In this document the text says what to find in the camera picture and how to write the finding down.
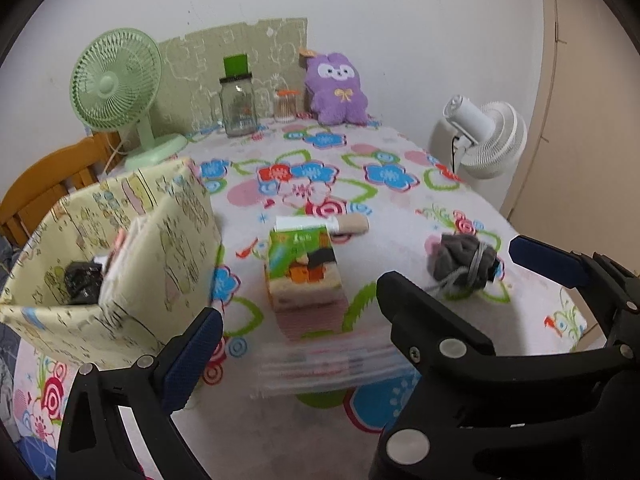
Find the clear plastic zip bag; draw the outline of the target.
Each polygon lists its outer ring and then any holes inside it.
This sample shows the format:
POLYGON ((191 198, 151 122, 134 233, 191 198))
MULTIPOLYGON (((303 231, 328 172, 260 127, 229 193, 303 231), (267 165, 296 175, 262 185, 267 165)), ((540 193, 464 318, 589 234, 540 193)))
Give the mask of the clear plastic zip bag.
POLYGON ((253 372, 256 396, 297 396, 357 388, 414 371, 378 327, 296 342, 266 344, 257 352, 253 372))

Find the black cloth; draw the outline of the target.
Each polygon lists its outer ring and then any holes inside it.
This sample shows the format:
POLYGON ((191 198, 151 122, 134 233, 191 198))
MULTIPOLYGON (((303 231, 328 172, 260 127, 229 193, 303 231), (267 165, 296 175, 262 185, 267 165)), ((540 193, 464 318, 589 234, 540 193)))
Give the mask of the black cloth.
POLYGON ((72 306, 96 304, 103 283, 103 266, 93 261, 73 261, 64 270, 64 285, 72 306))

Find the yellow cartoon fabric storage box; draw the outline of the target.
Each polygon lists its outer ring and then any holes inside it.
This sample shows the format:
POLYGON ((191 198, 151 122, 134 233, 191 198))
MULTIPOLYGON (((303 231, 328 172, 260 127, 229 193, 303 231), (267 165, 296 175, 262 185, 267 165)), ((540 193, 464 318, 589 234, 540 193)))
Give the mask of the yellow cartoon fabric storage box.
POLYGON ((220 247, 191 159, 173 159, 67 195, 24 246, 1 295, 1 321, 67 364, 127 367, 156 356, 209 305, 220 247), (72 303, 64 271, 126 235, 100 296, 72 303))

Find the pink pouch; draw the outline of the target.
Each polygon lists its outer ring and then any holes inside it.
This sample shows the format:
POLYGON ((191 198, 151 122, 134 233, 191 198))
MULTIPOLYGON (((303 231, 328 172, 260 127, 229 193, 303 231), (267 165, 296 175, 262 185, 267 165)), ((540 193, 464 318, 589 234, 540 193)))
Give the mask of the pink pouch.
POLYGON ((119 274, 124 270, 126 260, 132 253, 134 245, 142 237, 142 232, 148 223, 147 216, 134 218, 130 222, 129 228, 120 230, 114 241, 110 255, 107 258, 106 266, 103 270, 103 284, 115 283, 119 274))

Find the green tissue pack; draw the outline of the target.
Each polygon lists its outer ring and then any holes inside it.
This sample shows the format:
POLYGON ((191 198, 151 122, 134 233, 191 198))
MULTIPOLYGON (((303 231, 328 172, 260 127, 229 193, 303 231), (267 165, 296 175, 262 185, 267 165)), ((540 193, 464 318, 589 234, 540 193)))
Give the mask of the green tissue pack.
POLYGON ((326 228, 271 231, 265 279, 271 309, 287 340, 341 331, 348 300, 326 228))

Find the beige door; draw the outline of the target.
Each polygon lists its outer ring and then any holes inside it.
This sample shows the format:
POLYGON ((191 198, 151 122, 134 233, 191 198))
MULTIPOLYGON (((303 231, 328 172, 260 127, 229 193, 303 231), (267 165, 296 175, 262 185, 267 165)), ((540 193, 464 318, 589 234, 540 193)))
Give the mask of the beige door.
POLYGON ((523 234, 639 270, 639 53, 603 0, 542 0, 529 147, 501 210, 523 234))

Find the white standing fan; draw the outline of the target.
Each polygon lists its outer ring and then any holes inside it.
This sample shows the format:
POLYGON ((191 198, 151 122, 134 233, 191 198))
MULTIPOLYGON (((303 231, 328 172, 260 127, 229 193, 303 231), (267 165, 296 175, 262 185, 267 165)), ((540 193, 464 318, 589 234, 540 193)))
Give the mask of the white standing fan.
POLYGON ((428 148, 454 176, 500 207, 525 151, 527 135, 525 119, 510 103, 476 105, 457 94, 445 104, 428 148))

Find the beige rolled cloth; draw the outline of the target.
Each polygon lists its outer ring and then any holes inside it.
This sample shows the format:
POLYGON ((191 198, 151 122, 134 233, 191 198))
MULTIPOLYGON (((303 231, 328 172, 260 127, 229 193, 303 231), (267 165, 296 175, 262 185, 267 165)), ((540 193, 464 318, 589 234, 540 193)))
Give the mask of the beige rolled cloth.
POLYGON ((360 235, 369 231, 364 214, 334 214, 326 218, 314 216, 277 216, 274 229, 278 232, 326 228, 331 235, 360 235))

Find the wooden chair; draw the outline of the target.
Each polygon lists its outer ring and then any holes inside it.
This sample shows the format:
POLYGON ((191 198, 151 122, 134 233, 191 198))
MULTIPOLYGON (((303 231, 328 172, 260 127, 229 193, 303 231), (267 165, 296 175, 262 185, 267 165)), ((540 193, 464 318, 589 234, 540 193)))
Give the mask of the wooden chair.
POLYGON ((35 162, 6 192, 1 203, 1 234, 24 246, 41 220, 62 197, 98 182, 98 175, 122 160, 117 131, 93 132, 35 162))

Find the floral tablecloth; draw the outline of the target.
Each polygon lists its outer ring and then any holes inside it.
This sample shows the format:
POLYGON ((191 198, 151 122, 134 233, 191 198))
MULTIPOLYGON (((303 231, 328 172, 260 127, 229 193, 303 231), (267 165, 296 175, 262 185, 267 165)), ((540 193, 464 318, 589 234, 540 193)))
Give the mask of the floral tablecloth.
MULTIPOLYGON (((270 124, 229 139, 212 134, 175 159, 191 159, 204 185, 220 247, 209 307, 222 339, 186 407, 172 419, 215 479, 363 479, 378 436, 418 382, 413 371, 385 382, 297 396, 256 396, 256 354, 289 341, 267 295, 265 263, 277 216, 364 214, 369 231, 332 246, 348 308, 335 335, 388 327, 375 284, 395 270, 432 282, 428 254, 442 234, 474 234, 495 248, 492 283, 445 304, 487 335, 500 356, 564 353, 586 321, 558 284, 514 264, 514 229, 435 157, 388 127, 270 124)), ((55 454, 80 365, 40 352, 21 336, 13 374, 18 447, 34 473, 55 477, 55 454)))

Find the purple plush toy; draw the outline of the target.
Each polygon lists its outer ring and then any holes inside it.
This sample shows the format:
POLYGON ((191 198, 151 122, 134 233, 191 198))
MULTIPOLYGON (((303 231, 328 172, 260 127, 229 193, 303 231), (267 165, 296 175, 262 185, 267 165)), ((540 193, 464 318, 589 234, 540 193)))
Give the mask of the purple plush toy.
POLYGON ((365 125, 368 98, 363 93, 358 70, 343 53, 318 54, 308 58, 305 87, 309 108, 320 125, 365 125))

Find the toothpick jar orange lid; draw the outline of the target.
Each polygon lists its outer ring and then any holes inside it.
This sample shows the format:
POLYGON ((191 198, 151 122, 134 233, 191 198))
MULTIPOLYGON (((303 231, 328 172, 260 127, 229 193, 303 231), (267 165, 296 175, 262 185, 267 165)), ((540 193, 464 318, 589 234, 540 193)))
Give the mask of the toothpick jar orange lid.
POLYGON ((273 118, 276 122, 292 122, 297 117, 298 90, 281 89, 273 95, 273 118))

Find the green desk fan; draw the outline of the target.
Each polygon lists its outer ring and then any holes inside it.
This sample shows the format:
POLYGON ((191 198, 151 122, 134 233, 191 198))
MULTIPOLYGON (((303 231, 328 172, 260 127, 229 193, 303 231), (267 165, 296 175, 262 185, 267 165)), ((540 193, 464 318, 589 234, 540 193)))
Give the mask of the green desk fan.
POLYGON ((157 165, 188 145, 179 133, 153 133, 150 110, 160 78, 160 48, 135 28, 104 32, 85 47, 72 70, 70 104, 85 126, 99 132, 137 133, 140 145, 125 157, 129 171, 157 165))

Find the glass jar green lid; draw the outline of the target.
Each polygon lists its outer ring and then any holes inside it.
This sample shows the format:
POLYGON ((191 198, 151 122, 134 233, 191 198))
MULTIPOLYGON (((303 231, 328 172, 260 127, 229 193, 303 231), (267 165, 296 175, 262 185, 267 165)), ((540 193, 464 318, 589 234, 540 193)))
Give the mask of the glass jar green lid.
POLYGON ((229 138, 247 136, 257 130, 253 75, 246 53, 224 58, 220 82, 220 105, 224 130, 229 138))

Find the green patterned wall board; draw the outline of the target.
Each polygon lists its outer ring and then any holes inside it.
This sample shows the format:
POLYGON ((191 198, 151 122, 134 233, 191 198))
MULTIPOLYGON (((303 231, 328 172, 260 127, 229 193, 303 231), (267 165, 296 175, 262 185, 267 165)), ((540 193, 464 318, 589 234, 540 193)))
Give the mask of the green patterned wall board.
POLYGON ((161 42, 162 76, 150 122, 154 134, 207 132, 222 124, 221 81, 249 74, 260 118, 279 90, 303 91, 299 51, 307 47, 306 18, 270 18, 191 32, 161 42))

